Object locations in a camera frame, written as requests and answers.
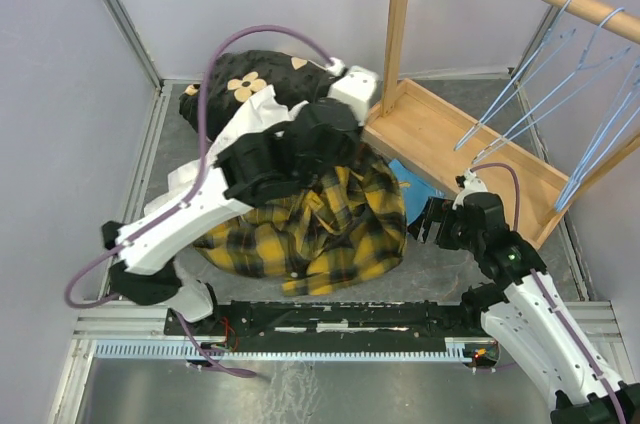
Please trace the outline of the yellow plaid shirt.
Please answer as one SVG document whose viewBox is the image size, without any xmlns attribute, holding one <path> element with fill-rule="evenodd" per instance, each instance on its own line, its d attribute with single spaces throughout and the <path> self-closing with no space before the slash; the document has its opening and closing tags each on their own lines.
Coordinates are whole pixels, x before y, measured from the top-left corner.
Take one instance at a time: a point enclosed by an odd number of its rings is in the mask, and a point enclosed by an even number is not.
<svg viewBox="0 0 640 424">
<path fill-rule="evenodd" d="M 398 267 L 407 245 L 398 179 L 362 145 L 303 192 L 218 225 L 193 244 L 220 270 L 279 278 L 287 297 L 327 295 Z"/>
</svg>

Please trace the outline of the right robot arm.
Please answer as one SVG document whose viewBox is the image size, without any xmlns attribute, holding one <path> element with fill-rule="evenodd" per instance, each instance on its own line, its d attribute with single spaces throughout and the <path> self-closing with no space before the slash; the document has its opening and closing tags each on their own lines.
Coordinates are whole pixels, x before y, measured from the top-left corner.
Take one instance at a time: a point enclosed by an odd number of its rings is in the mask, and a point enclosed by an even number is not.
<svg viewBox="0 0 640 424">
<path fill-rule="evenodd" d="M 507 223 L 499 195 L 431 197 L 409 230 L 425 239 L 433 224 L 439 248 L 469 252 L 489 279 L 463 294 L 460 326 L 485 332 L 507 351 L 547 401 L 552 422 L 632 422 L 638 384 L 626 382 L 589 341 L 538 251 Z"/>
</svg>

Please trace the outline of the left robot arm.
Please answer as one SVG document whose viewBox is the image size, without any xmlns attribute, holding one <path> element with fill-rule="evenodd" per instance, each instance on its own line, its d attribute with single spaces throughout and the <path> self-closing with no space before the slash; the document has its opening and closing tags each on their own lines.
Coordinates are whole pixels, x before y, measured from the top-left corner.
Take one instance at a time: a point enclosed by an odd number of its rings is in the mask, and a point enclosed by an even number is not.
<svg viewBox="0 0 640 424">
<path fill-rule="evenodd" d="M 176 255 L 212 228 L 267 202 L 298 194 L 360 146 L 366 103 L 332 97 L 305 104 L 293 120 L 244 133 L 223 149 L 197 191 L 186 190 L 119 228 L 112 290 L 140 306 L 164 303 L 198 333 L 221 322 L 213 289 L 180 268 Z"/>
</svg>

